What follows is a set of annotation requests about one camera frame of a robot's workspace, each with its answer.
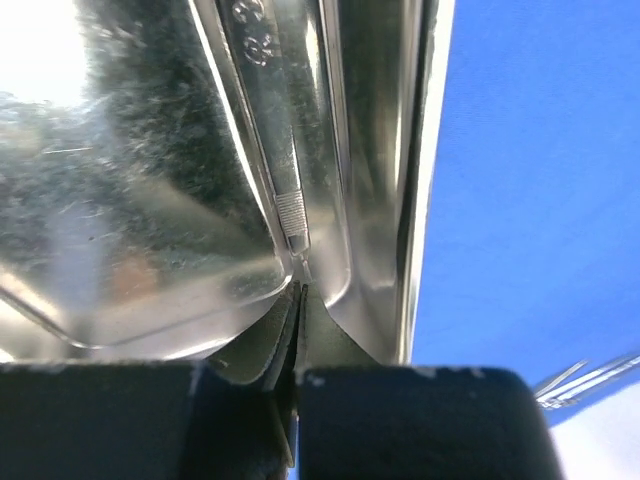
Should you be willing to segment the steel hemostat clamp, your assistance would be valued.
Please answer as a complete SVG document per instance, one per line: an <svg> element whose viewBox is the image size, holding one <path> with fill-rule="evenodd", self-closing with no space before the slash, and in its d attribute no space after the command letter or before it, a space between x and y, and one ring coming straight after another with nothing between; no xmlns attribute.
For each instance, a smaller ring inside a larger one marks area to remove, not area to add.
<svg viewBox="0 0 640 480"><path fill-rule="evenodd" d="M550 377L547 377L546 379L542 380L532 388L534 396L536 398L539 398L541 396L546 395L550 391L554 390L556 387L560 386L569 377L574 375L576 372L578 372L588 363L589 361L586 359L580 360L574 363L573 365L570 365L569 367L565 368L564 370L561 370L560 372L553 374Z"/></svg>

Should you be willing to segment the blue surgical drape cloth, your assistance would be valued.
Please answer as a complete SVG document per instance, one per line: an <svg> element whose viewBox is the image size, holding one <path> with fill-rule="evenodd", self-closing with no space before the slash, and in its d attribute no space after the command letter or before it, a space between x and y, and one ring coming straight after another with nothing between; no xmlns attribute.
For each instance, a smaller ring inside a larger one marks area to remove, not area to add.
<svg viewBox="0 0 640 480"><path fill-rule="evenodd" d="M458 2L414 361L534 384L638 349L638 3Z"/></svg>

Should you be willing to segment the steel surgical forceps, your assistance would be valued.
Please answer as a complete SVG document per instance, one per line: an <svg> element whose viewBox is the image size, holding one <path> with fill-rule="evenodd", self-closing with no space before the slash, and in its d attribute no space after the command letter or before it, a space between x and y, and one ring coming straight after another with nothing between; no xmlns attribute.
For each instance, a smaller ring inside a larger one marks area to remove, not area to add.
<svg viewBox="0 0 640 480"><path fill-rule="evenodd" d="M544 410L573 406L597 389L637 369L639 353L620 356L589 371L584 371L584 367L546 395L539 398L534 396L537 403Z"/></svg>

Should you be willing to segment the steel scalpel handle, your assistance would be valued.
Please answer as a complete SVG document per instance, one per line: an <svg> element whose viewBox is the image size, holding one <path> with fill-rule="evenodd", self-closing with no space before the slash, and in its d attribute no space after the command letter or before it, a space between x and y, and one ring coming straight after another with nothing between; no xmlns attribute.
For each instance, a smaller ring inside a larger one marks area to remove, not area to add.
<svg viewBox="0 0 640 480"><path fill-rule="evenodd" d="M218 6L296 277L309 283L309 225L274 3L220 1Z"/></svg>

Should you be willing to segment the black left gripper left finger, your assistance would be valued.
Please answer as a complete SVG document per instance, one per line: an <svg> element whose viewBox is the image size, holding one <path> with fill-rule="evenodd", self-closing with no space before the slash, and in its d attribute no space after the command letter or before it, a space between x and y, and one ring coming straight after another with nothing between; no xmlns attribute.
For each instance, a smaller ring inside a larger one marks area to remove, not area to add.
<svg viewBox="0 0 640 480"><path fill-rule="evenodd" d="M283 479L301 286L200 360L1 366L5 479Z"/></svg>

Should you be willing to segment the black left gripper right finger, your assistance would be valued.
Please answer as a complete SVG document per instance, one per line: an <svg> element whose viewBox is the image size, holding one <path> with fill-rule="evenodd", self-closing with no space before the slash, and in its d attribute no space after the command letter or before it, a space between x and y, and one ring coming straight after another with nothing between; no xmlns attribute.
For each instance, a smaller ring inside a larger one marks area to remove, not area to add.
<svg viewBox="0 0 640 480"><path fill-rule="evenodd" d="M559 479L533 393L514 372L376 362L302 289L296 358L303 479Z"/></svg>

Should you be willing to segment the stainless steel instrument tray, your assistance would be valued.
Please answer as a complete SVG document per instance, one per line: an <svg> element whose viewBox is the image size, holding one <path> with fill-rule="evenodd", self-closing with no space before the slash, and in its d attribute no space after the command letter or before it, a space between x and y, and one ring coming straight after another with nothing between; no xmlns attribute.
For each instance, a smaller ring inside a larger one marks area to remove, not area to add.
<svg viewBox="0 0 640 480"><path fill-rule="evenodd" d="M202 356L305 282L219 2L2 3L3 361ZM309 283L407 363L455 5L272 2Z"/></svg>

